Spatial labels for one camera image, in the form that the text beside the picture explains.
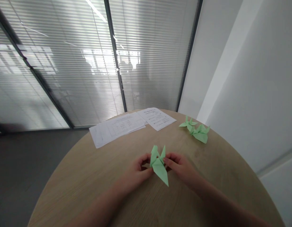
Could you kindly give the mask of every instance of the metal window frame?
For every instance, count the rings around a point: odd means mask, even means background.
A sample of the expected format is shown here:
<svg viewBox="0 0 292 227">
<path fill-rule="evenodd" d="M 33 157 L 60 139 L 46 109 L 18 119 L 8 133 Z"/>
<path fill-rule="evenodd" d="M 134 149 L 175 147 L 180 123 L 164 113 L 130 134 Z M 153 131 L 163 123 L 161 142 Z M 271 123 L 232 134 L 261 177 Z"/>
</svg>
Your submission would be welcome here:
<svg viewBox="0 0 292 227">
<path fill-rule="evenodd" d="M 7 134 L 7 133 L 9 133 L 9 131 L 8 131 L 3 125 L 1 125 L 1 124 L 0 124 L 0 132 L 1 132 L 2 134 Z"/>
<path fill-rule="evenodd" d="M 120 89 L 121 89 L 121 95 L 122 95 L 122 100 L 123 100 L 124 111 L 127 112 L 127 105 L 126 105 L 126 99 L 125 99 L 125 94 L 124 94 L 122 76 L 120 74 L 120 67 L 119 67 L 118 61 L 117 61 L 116 42 L 115 42 L 115 39 L 114 39 L 114 29 L 113 29 L 113 23 L 112 23 L 109 0 L 104 0 L 104 3 L 105 3 L 107 21 L 108 21 L 108 26 L 109 26 L 110 38 L 111 38 L 111 42 L 112 42 L 114 60 L 115 60 L 115 65 L 116 65 L 116 69 L 117 69 L 118 82 L 120 84 Z"/>
<path fill-rule="evenodd" d="M 182 98 L 182 93 L 183 93 L 186 75 L 187 75 L 187 71 L 188 71 L 188 66 L 189 66 L 189 62 L 190 62 L 190 57 L 191 57 L 191 53 L 192 53 L 192 48 L 193 48 L 193 43 L 194 43 L 195 34 L 196 34 L 196 30 L 197 30 L 197 25 L 198 25 L 199 19 L 200 19 L 200 12 L 202 10 L 202 5 L 203 5 L 203 0 L 199 0 L 198 4 L 197 4 L 196 14 L 195 14 L 194 23 L 193 23 L 193 30 L 191 33 L 191 38 L 190 38 L 190 43 L 189 43 L 189 50 L 188 50 L 188 54 L 186 57 L 186 64 L 185 64 L 185 69 L 184 69 L 183 77 L 182 77 L 181 90 L 180 90 L 178 101 L 177 101 L 177 108 L 176 108 L 177 112 L 178 112 L 178 109 L 180 107 L 180 102 L 181 102 L 181 98 Z"/>
<path fill-rule="evenodd" d="M 34 75 L 35 79 L 38 81 L 38 83 L 41 85 L 47 96 L 50 98 L 51 102 L 54 104 L 54 106 L 57 108 L 61 116 L 64 118 L 68 126 L 73 129 L 74 125 L 71 122 L 70 118 L 67 116 L 65 111 L 63 110 L 62 106 L 58 102 L 58 100 L 55 98 L 54 94 L 52 93 L 50 87 L 46 83 L 44 77 L 42 74 L 35 70 L 27 61 L 27 58 L 23 55 L 21 50 L 18 48 L 17 45 L 21 45 L 21 41 L 16 35 L 15 31 L 12 29 L 11 25 L 9 24 L 8 20 L 6 19 L 5 15 L 2 13 L 0 9 L 0 28 L 5 33 L 6 37 L 9 39 L 11 44 L 14 46 L 17 53 L 21 56 L 27 67 L 30 69 L 31 73 Z"/>
</svg>

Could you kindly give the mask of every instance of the green paper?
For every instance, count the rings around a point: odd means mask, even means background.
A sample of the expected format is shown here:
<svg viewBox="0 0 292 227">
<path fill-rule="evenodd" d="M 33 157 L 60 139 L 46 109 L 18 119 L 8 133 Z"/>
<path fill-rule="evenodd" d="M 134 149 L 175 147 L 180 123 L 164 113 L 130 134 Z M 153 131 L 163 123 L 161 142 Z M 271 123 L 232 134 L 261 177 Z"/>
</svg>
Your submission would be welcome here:
<svg viewBox="0 0 292 227">
<path fill-rule="evenodd" d="M 190 131 L 192 126 L 197 125 L 197 122 L 193 122 L 192 118 L 190 119 L 190 121 L 188 121 L 188 116 L 186 116 L 186 121 L 182 124 L 179 125 L 179 127 L 187 127 L 187 129 Z"/>
<path fill-rule="evenodd" d="M 188 116 L 186 116 L 186 122 L 180 124 L 179 127 L 187 127 L 191 136 L 194 136 L 196 139 L 203 143 L 207 143 L 208 141 L 207 133 L 210 130 L 210 126 L 206 128 L 203 124 L 201 124 L 200 126 L 197 127 L 197 129 L 195 129 L 194 125 L 196 124 L 197 122 L 192 122 L 192 118 L 190 119 L 190 121 L 188 121 Z"/>
<path fill-rule="evenodd" d="M 198 139 L 199 141 L 203 142 L 203 143 L 207 143 L 208 141 L 208 136 L 207 134 L 203 134 L 203 133 L 196 133 L 196 134 L 193 134 L 193 136 Z"/>
<path fill-rule="evenodd" d="M 162 154 L 159 155 L 158 147 L 154 145 L 151 151 L 150 167 L 153 168 L 153 171 L 156 173 L 156 175 L 169 187 L 168 175 L 163 161 L 165 156 L 166 146 L 164 146 Z"/>
<path fill-rule="evenodd" d="M 197 129 L 194 130 L 192 135 L 199 141 L 206 144 L 208 141 L 207 133 L 209 132 L 209 130 L 210 130 L 210 126 L 208 128 L 205 128 L 205 126 L 201 124 Z"/>
</svg>

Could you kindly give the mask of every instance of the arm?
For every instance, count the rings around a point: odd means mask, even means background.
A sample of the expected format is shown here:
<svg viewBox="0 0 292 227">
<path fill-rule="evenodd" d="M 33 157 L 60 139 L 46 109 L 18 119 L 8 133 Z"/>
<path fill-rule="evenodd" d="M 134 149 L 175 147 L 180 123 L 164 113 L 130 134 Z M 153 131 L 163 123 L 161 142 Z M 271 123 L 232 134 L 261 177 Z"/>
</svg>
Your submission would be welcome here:
<svg viewBox="0 0 292 227">
<path fill-rule="evenodd" d="M 190 162 L 182 155 L 169 153 L 164 163 L 193 190 L 215 215 L 229 226 L 269 226 L 266 222 L 242 209 L 221 191 L 202 178 Z"/>
<path fill-rule="evenodd" d="M 106 226 L 124 198 L 153 174 L 153 169 L 142 166 L 150 163 L 151 154 L 137 158 L 117 182 L 100 195 L 86 210 L 65 227 Z"/>
</svg>

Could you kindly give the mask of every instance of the hand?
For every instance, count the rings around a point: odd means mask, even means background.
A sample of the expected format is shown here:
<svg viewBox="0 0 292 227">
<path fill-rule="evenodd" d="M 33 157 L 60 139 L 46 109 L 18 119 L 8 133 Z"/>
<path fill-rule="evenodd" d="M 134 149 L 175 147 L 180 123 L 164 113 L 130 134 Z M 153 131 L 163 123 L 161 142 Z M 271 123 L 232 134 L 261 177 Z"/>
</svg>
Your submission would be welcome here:
<svg viewBox="0 0 292 227">
<path fill-rule="evenodd" d="M 185 156 L 177 153 L 168 153 L 164 158 L 166 166 L 171 168 L 178 177 L 191 189 L 195 186 L 194 183 L 200 178 L 200 175 L 187 160 Z"/>
<path fill-rule="evenodd" d="M 116 187 L 124 194 L 129 194 L 148 179 L 154 172 L 153 168 L 143 166 L 150 163 L 151 154 L 144 154 L 135 159 L 126 172 L 119 178 Z"/>
</svg>

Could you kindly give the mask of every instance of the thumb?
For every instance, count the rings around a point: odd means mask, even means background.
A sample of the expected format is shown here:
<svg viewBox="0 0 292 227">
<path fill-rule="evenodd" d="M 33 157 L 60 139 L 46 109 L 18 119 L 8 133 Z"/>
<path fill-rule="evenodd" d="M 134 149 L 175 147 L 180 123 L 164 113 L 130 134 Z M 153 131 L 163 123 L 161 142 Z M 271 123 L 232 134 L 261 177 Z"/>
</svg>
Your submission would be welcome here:
<svg viewBox="0 0 292 227">
<path fill-rule="evenodd" d="M 164 163 L 175 171 L 179 168 L 179 165 L 169 158 L 164 158 Z"/>
<path fill-rule="evenodd" d="M 141 178 L 142 178 L 143 180 L 146 180 L 146 179 L 148 179 L 149 177 L 151 177 L 151 175 L 152 175 L 154 172 L 153 172 L 153 168 L 148 168 L 148 169 L 146 169 L 146 170 L 141 171 L 140 173 L 141 173 Z"/>
</svg>

